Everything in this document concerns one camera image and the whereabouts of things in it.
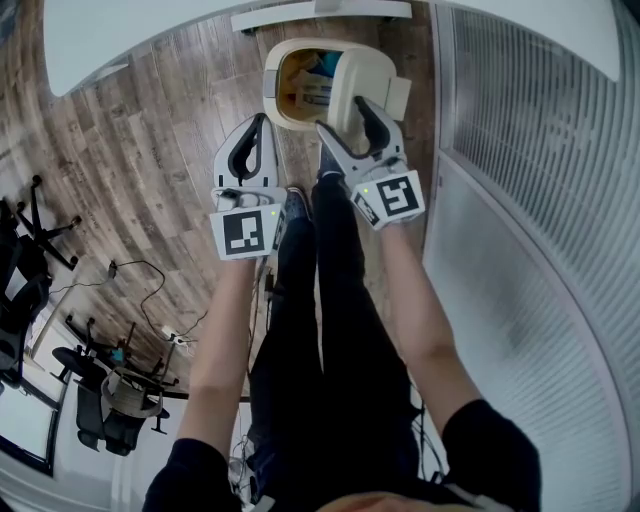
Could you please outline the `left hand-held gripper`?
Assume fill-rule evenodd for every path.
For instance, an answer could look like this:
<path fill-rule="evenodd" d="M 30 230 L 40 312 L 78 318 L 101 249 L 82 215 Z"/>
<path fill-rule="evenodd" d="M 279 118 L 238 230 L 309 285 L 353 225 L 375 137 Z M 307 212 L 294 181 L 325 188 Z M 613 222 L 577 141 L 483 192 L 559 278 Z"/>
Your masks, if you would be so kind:
<path fill-rule="evenodd" d="M 226 138 L 214 158 L 217 186 L 276 186 L 278 157 L 269 118 L 255 114 Z M 216 187 L 210 215 L 221 260 L 257 259 L 278 249 L 287 192 L 281 187 Z"/>

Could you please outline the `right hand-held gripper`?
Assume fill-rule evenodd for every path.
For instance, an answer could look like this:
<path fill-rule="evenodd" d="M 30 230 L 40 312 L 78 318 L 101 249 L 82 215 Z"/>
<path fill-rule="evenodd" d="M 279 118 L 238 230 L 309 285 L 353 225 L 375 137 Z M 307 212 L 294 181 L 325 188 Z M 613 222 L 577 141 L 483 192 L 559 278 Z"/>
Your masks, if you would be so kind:
<path fill-rule="evenodd" d="M 389 224 L 414 219 L 425 212 L 418 172 L 411 169 L 404 153 L 402 132 L 396 121 L 378 104 L 356 97 L 364 138 L 358 155 L 326 123 L 316 123 L 316 132 L 333 159 L 344 171 L 350 201 L 376 231 Z"/>

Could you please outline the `cream lidded trash bin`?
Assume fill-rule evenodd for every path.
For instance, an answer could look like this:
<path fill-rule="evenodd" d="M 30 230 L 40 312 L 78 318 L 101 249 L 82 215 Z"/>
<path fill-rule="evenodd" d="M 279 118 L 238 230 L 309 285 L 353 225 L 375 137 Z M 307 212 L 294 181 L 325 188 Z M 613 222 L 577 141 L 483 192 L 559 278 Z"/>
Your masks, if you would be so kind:
<path fill-rule="evenodd" d="M 264 111 L 274 124 L 292 131 L 312 131 L 317 120 L 327 120 L 328 107 L 297 108 L 287 98 L 293 91 L 290 80 L 299 70 L 321 74 L 321 57 L 326 51 L 342 54 L 359 43 L 329 38 L 303 37 L 285 40 L 268 53 L 263 74 Z"/>

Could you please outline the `white plastic bin lid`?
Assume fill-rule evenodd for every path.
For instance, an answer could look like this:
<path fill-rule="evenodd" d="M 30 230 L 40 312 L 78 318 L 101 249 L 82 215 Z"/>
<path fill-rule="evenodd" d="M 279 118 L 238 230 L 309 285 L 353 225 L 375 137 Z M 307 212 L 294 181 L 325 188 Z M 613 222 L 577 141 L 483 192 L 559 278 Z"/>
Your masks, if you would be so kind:
<path fill-rule="evenodd" d="M 353 47 L 339 58 L 332 82 L 326 123 L 342 137 L 356 136 L 359 113 L 353 98 L 362 96 L 395 121 L 402 121 L 411 81 L 397 75 L 393 61 L 370 47 Z"/>

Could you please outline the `person's right forearm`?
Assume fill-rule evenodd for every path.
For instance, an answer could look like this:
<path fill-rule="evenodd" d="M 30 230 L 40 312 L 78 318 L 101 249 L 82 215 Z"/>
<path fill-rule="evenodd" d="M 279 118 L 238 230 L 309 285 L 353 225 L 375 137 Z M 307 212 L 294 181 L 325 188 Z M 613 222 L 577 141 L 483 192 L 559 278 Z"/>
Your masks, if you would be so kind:
<path fill-rule="evenodd" d="M 395 337 L 439 434 L 466 404 L 481 397 L 454 345 L 442 304 L 404 227 L 380 232 Z"/>

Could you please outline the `person's left forearm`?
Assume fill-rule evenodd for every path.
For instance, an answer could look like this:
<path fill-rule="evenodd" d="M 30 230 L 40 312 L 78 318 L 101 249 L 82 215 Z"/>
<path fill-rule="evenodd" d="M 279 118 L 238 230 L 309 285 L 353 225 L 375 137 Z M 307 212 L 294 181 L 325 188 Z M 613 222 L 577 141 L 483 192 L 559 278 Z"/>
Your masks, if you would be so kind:
<path fill-rule="evenodd" d="M 249 360 L 256 262 L 225 261 L 191 365 L 189 398 L 178 431 L 229 457 Z"/>

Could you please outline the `person's right dark shoe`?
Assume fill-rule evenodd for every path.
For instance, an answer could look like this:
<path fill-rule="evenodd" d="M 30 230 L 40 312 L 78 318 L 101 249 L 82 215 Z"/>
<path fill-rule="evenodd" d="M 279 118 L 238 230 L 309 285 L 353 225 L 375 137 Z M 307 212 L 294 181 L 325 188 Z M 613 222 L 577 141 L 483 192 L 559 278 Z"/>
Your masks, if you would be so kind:
<path fill-rule="evenodd" d="M 342 177 L 344 173 L 331 153 L 325 147 L 322 147 L 320 150 L 319 168 L 316 179 L 320 181 L 322 178 L 330 175 Z"/>

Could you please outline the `person's dark shoe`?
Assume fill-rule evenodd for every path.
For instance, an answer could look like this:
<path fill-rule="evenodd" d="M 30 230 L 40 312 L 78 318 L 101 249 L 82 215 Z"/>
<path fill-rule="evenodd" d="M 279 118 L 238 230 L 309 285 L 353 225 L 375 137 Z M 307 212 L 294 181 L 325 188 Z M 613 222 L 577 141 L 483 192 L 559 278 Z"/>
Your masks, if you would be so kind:
<path fill-rule="evenodd" d="M 311 207 L 306 192 L 298 186 L 286 189 L 285 221 L 290 223 L 297 219 L 311 220 Z"/>
<path fill-rule="evenodd" d="M 319 168 L 316 179 L 320 181 L 322 178 L 330 175 L 342 177 L 344 173 L 331 153 L 325 147 L 322 147 L 320 150 Z"/>

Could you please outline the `person's left dark shoe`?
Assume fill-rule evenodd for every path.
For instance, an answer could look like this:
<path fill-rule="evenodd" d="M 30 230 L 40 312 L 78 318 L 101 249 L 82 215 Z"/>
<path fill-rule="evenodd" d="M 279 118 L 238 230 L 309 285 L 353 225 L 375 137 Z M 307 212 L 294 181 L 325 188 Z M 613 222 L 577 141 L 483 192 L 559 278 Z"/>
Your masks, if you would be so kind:
<path fill-rule="evenodd" d="M 311 220 L 311 207 L 306 192 L 298 186 L 286 189 L 285 221 L 290 223 L 297 219 Z"/>

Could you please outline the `person's dark clothed body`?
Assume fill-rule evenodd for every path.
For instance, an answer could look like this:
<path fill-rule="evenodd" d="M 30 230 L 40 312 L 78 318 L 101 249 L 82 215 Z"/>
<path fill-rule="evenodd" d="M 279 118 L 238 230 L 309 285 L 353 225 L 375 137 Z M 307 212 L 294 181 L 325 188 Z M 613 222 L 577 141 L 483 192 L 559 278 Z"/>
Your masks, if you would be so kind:
<path fill-rule="evenodd" d="M 534 444 L 481 395 L 439 434 L 364 283 L 341 177 L 287 223 L 251 387 L 253 512 L 541 512 Z M 242 512 L 229 457 L 177 439 L 143 512 Z"/>

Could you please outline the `white power strip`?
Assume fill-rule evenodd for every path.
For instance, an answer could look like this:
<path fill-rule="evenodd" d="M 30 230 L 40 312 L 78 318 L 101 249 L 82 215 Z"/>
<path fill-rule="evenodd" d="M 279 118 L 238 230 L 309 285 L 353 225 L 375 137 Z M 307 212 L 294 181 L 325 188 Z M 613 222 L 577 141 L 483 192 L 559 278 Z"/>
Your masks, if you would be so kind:
<path fill-rule="evenodd" d="M 180 335 L 177 331 L 167 325 L 162 327 L 161 332 L 167 341 L 179 346 L 187 346 L 194 342 L 194 340 L 189 338 L 187 335 Z"/>

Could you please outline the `white table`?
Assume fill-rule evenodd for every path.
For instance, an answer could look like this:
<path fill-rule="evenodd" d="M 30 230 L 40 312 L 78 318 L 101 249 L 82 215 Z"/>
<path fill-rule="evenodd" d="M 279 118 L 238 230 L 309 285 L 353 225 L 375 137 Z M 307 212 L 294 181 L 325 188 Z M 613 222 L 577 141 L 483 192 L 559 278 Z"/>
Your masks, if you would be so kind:
<path fill-rule="evenodd" d="M 538 34 L 605 77 L 621 74 L 613 0 L 420 0 L 484 13 Z M 61 97 L 118 68 L 137 47 L 176 29 L 231 14 L 236 31 L 317 17 L 409 18 L 403 0 L 45 0 L 51 92 Z"/>

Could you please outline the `small black office chair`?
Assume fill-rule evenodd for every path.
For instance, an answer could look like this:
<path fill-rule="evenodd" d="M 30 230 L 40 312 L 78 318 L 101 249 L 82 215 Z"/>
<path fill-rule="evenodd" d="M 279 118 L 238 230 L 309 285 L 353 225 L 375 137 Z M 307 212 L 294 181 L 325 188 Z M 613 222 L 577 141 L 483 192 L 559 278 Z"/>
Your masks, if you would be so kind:
<path fill-rule="evenodd" d="M 165 379 L 169 358 L 159 358 L 150 371 L 134 364 L 130 350 L 136 326 L 117 345 L 99 343 L 93 336 L 94 318 L 80 329 L 72 315 L 65 326 L 78 339 L 71 349 L 57 347 L 52 355 L 62 365 L 54 375 L 66 385 L 72 375 L 77 388 L 77 438 L 96 451 L 100 442 L 108 452 L 126 457 L 137 447 L 140 431 L 148 419 L 156 421 L 154 432 L 164 434 L 161 422 L 170 417 L 163 406 L 165 392 L 177 386 L 177 378 Z"/>

